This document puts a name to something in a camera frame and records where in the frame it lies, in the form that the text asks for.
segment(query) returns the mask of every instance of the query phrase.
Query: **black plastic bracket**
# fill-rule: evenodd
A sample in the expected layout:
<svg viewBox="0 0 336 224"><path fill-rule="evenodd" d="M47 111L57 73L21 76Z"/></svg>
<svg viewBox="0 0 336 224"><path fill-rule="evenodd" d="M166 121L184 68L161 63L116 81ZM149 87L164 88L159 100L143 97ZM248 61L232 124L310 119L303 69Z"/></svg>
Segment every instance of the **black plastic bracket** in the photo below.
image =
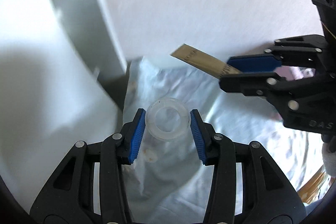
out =
<svg viewBox="0 0 336 224"><path fill-rule="evenodd" d="M192 113L204 139L205 165L215 166L203 223L297 224L305 218L300 197L259 142L234 143L204 123L196 109ZM237 162L243 172L243 212L234 216Z"/></svg>
<svg viewBox="0 0 336 224"><path fill-rule="evenodd" d="M144 109L121 133L100 143L77 142L51 174L34 201L30 216L40 224L132 223L122 164L130 164L130 142ZM100 162L100 210L93 211L94 165Z"/></svg>
<svg viewBox="0 0 336 224"><path fill-rule="evenodd" d="M266 97L280 113L285 127L336 135L336 65L324 37L279 39L269 50L283 65L315 68L315 75L293 81L274 72L224 75L220 88Z"/></svg>

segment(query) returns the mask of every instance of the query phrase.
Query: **bed sheet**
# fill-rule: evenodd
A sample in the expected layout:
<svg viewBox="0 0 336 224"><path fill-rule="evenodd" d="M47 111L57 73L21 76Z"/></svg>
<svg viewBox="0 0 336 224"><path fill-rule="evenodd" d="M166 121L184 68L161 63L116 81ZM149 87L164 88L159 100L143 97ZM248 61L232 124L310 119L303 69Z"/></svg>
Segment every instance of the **bed sheet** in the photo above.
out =
<svg viewBox="0 0 336 224"><path fill-rule="evenodd" d="M283 127L275 108L259 97L227 94L218 80L190 66L157 66L150 58L133 61L123 122L138 108L147 109L162 97L174 97L198 109L204 122L234 142L259 141L298 190L321 167L319 134ZM203 166L193 137L186 134L161 143L163 155L146 155L147 132L137 160L124 169L128 203L135 222L200 223L208 203L213 167ZM242 209L241 167L237 164L236 214Z"/></svg>

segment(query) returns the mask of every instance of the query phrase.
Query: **crumpled white cloth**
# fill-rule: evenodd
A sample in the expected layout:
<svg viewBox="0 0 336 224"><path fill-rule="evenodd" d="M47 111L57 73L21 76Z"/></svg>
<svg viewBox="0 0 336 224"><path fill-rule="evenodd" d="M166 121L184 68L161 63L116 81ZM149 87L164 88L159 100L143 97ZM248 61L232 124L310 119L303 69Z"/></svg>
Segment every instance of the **crumpled white cloth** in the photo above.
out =
<svg viewBox="0 0 336 224"><path fill-rule="evenodd" d="M333 137L329 143L324 143L322 146L322 158L325 166L325 171L332 177L336 177L336 152L330 152L329 146L336 142L336 137Z"/></svg>
<svg viewBox="0 0 336 224"><path fill-rule="evenodd" d="M319 134L284 128L266 100L227 94L218 80L184 65L159 68L150 59L133 61L125 99L124 123L138 108L147 109L161 97L174 97L189 110L198 109L204 122L235 142L258 140L298 190L321 167ZM211 187L212 166L203 166L190 134L161 144L162 155L148 161L145 132L137 160L125 167L124 182L135 222L200 223ZM242 209L241 168L237 165L236 214Z"/></svg>

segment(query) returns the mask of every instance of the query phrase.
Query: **silver rivet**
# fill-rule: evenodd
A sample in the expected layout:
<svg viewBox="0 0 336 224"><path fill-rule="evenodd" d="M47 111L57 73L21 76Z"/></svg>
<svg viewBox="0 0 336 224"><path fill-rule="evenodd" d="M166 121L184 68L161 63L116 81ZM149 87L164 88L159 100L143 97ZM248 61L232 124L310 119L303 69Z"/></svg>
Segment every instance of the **silver rivet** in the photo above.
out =
<svg viewBox="0 0 336 224"><path fill-rule="evenodd" d="M291 110L298 110L299 109L299 103L297 101L294 101L294 100L290 100L288 102L288 107L291 109Z"/></svg>
<svg viewBox="0 0 336 224"><path fill-rule="evenodd" d="M253 148L259 148L261 144L259 142L254 141L251 143L251 145Z"/></svg>
<svg viewBox="0 0 336 224"><path fill-rule="evenodd" d="M76 144L75 144L75 146L77 147L77 148L81 148L81 147L83 147L85 145L85 142L83 142L83 141L78 141Z"/></svg>
<svg viewBox="0 0 336 224"><path fill-rule="evenodd" d="M224 136L222 134L220 134L220 133L216 133L215 135L213 135L213 138L215 140L220 141L220 140L222 140L224 138Z"/></svg>
<svg viewBox="0 0 336 224"><path fill-rule="evenodd" d="M115 140L120 140L123 137L123 135L121 135L120 133L114 133L112 135L112 138Z"/></svg>
<svg viewBox="0 0 336 224"><path fill-rule="evenodd" d="M277 81L274 78L268 78L266 82L267 84L270 84L270 85L275 85L277 83Z"/></svg>

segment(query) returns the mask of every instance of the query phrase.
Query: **blue gripper pad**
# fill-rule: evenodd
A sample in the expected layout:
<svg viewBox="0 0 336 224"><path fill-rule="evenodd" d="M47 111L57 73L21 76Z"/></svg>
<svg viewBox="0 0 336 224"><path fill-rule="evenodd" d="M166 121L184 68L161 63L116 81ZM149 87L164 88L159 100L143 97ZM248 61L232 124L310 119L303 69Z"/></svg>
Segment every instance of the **blue gripper pad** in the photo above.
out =
<svg viewBox="0 0 336 224"><path fill-rule="evenodd" d="M193 111L190 112L190 117L191 117L190 129L191 129L191 133L193 134L198 158L202 161L203 164L205 164L206 162L205 142L201 134L201 130L197 124L196 118L193 114Z"/></svg>
<svg viewBox="0 0 336 224"><path fill-rule="evenodd" d="M143 110L131 140L130 152L128 156L128 161L130 164L134 162L139 154L142 136L145 131L145 113L146 111Z"/></svg>
<svg viewBox="0 0 336 224"><path fill-rule="evenodd" d="M235 56L227 63L241 72L271 72L282 65L272 54Z"/></svg>

